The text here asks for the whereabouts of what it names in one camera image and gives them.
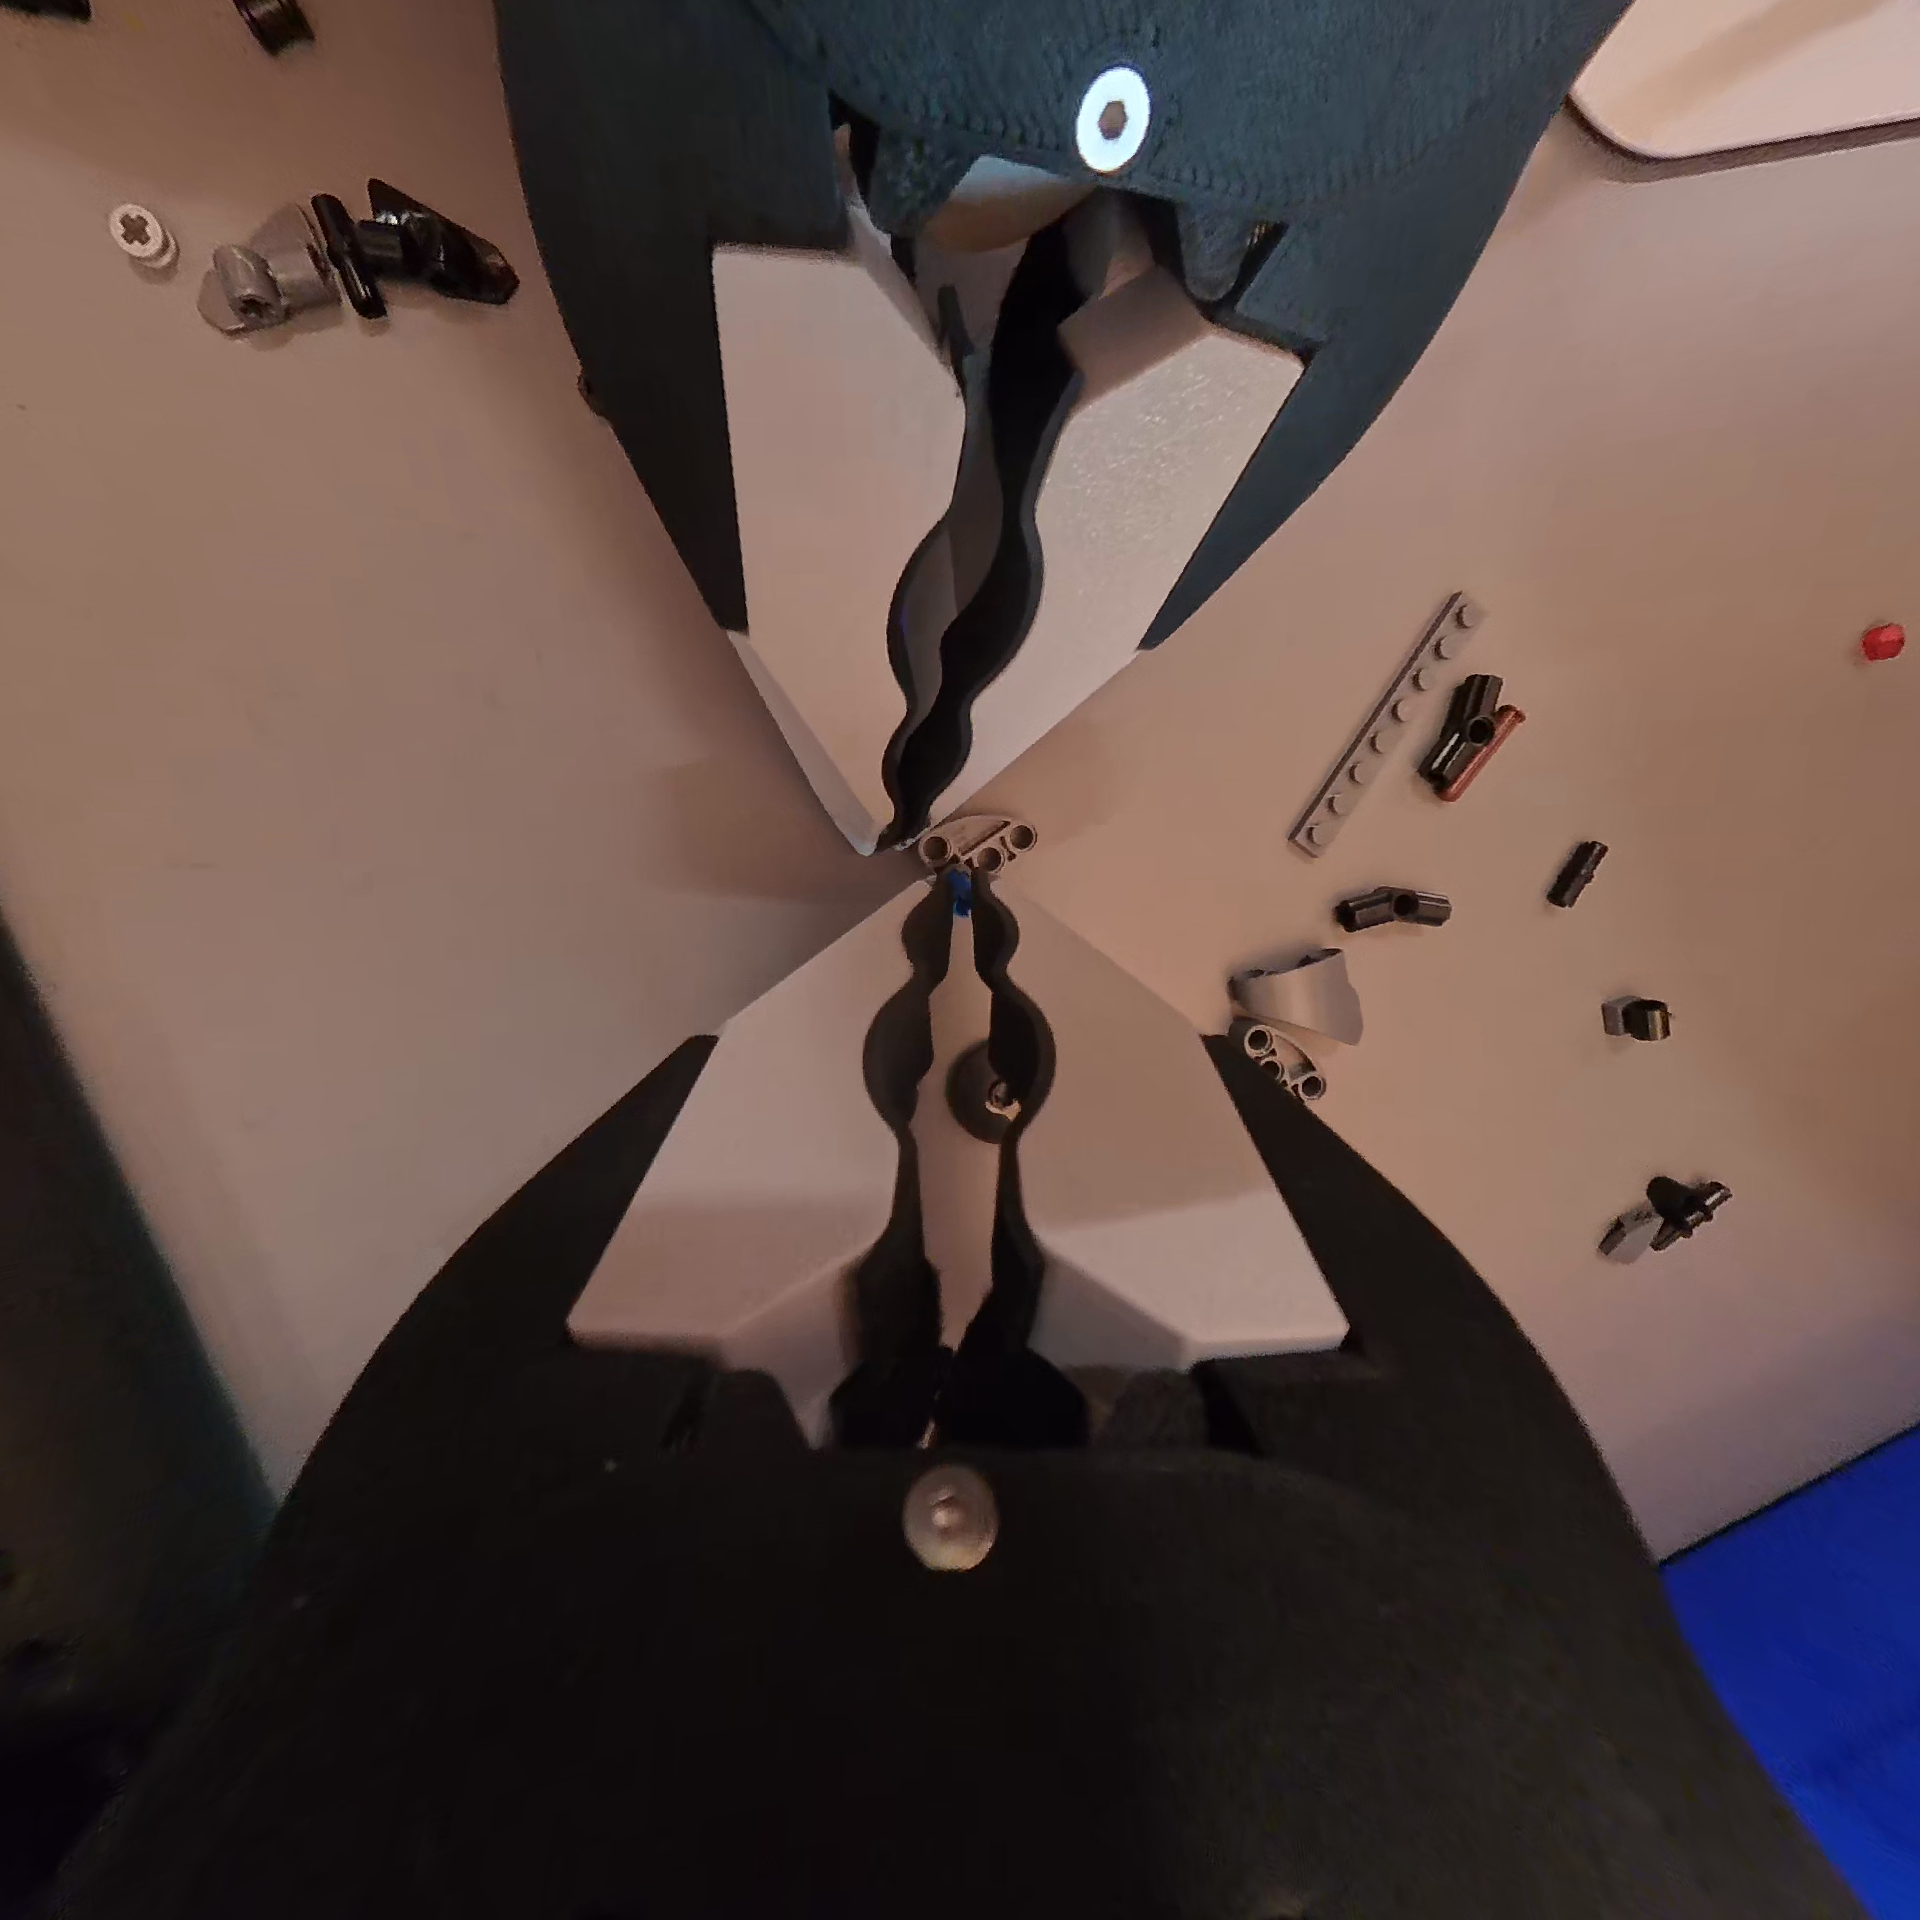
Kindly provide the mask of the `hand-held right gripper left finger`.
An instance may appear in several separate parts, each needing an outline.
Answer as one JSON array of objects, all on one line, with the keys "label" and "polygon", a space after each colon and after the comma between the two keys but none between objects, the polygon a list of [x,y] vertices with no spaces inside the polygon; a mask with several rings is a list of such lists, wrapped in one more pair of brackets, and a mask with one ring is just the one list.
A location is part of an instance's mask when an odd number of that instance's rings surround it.
[{"label": "hand-held right gripper left finger", "polygon": [[911,880],[724,1021],[567,1316],[577,1344],[765,1374],[804,1438],[828,1439],[854,1366],[847,1277],[897,1193],[862,1058],[931,892]]}]

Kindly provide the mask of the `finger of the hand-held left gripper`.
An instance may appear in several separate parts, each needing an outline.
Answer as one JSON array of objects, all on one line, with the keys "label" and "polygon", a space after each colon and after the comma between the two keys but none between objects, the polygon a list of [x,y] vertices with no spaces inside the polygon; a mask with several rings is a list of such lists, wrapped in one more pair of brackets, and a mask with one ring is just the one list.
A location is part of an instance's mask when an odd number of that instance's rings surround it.
[{"label": "finger of the hand-held left gripper", "polygon": [[718,246],[711,293],[748,593],[731,641],[815,800],[871,854],[907,713],[889,614],[950,505],[966,405],[885,242]]},{"label": "finger of the hand-held left gripper", "polygon": [[1303,369],[1213,325],[1127,197],[1027,239],[964,358],[986,465],[953,497],[953,612],[897,742],[901,844],[1135,658]]}]

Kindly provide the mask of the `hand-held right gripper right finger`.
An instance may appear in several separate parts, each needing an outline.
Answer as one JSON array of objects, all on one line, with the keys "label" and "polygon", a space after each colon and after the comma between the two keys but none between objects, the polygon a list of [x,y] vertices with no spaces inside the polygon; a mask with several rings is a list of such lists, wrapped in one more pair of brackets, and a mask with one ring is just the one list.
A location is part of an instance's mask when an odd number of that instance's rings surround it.
[{"label": "hand-held right gripper right finger", "polygon": [[1010,887],[950,925],[950,1060],[987,1039],[1025,1111],[950,1119],[950,1345],[1046,1365],[1100,1422],[1135,1375],[1322,1359],[1350,1320],[1209,1044]]}]

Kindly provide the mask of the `grey curved lego panel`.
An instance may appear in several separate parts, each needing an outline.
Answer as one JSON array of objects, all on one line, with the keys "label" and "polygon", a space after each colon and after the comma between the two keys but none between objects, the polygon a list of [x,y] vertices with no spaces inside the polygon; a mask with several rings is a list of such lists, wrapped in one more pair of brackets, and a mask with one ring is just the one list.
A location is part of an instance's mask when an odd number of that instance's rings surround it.
[{"label": "grey curved lego panel", "polygon": [[1250,1018],[1310,1033],[1341,1047],[1363,1039],[1365,1016],[1337,946],[1308,951],[1285,966],[1247,966],[1227,980],[1235,1005]]}]

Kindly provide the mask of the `long grey lego plate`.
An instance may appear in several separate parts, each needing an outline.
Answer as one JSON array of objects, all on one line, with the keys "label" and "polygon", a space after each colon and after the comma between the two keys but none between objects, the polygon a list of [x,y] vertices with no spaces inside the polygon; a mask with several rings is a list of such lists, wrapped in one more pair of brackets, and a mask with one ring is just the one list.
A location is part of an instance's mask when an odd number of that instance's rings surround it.
[{"label": "long grey lego plate", "polygon": [[1410,737],[1414,721],[1433,711],[1450,686],[1455,661],[1471,644],[1484,620],[1484,602],[1469,592],[1454,592],[1433,612],[1423,632],[1398,662],[1393,681],[1363,718],[1357,730],[1324,774],[1287,844],[1306,856],[1322,856],[1332,848],[1356,808],[1385,777],[1390,760]]}]

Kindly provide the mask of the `black lego axle connector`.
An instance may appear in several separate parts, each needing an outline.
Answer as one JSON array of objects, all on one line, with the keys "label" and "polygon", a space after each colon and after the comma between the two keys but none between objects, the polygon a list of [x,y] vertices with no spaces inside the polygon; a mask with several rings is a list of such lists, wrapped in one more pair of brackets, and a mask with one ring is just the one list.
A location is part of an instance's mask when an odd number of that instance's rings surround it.
[{"label": "black lego axle connector", "polygon": [[1446,791],[1468,759],[1493,741],[1501,689],[1500,674],[1469,674],[1455,682],[1443,727],[1419,764],[1419,778],[1436,794]]}]

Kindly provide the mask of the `black lego wedge piece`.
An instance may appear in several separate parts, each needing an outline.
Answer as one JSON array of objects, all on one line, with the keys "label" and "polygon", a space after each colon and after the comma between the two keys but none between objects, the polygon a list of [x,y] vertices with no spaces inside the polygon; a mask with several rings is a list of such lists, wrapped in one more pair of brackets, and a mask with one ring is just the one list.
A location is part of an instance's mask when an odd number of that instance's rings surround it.
[{"label": "black lego wedge piece", "polygon": [[388,314],[386,281],[419,282],[468,304],[514,298],[517,270],[487,238],[374,175],[369,204],[370,214],[355,220],[339,197],[316,193],[309,200],[334,278],[358,318]]}]

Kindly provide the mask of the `grey lego pin connector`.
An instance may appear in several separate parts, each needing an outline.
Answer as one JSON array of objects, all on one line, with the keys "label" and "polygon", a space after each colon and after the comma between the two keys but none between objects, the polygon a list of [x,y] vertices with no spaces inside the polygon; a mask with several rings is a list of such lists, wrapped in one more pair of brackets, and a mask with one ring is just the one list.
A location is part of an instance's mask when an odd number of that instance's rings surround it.
[{"label": "grey lego pin connector", "polygon": [[199,314],[225,335],[275,328],[339,304],[343,287],[307,204],[285,204],[244,242],[215,246],[199,282]]}]

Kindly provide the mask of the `white round object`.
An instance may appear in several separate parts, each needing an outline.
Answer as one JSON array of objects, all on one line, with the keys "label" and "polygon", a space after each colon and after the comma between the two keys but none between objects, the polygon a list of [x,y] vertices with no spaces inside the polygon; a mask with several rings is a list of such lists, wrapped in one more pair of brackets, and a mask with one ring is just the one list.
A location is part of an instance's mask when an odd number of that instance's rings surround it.
[{"label": "white round object", "polygon": [[1637,2],[1571,89],[1643,159],[1749,152],[1918,122],[1916,2]]}]

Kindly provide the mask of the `blue mat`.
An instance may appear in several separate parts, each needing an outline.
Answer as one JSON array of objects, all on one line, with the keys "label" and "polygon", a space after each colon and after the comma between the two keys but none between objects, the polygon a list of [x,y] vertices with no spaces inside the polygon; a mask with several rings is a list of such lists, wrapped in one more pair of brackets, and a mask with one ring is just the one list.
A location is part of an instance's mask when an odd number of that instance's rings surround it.
[{"label": "blue mat", "polygon": [[1918,1916],[1918,1428],[1665,1561],[1694,1654],[1874,1916]]}]

